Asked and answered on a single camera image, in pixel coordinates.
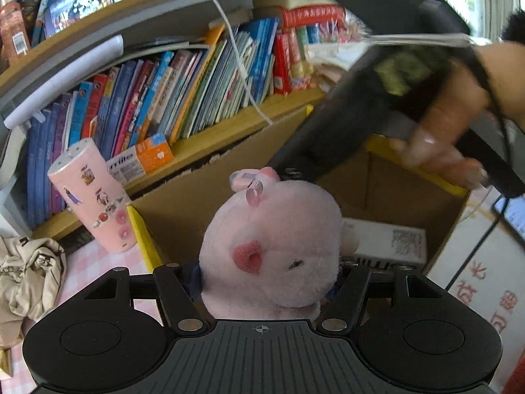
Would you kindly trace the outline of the person's right hand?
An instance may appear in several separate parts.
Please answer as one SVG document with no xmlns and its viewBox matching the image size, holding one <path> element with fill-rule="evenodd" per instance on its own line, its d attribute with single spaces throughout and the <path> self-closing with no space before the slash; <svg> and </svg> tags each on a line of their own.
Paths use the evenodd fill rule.
<svg viewBox="0 0 525 394">
<path fill-rule="evenodd" d="M 476 51 L 489 74 L 504 116 L 523 128 L 524 45 L 502 42 L 478 47 Z M 487 179 L 482 164 L 463 157 L 454 144 L 489 105 L 488 93 L 463 63 L 456 62 L 410 140 L 392 140 L 391 146 L 407 166 L 434 173 L 455 186 L 478 188 Z"/>
</svg>

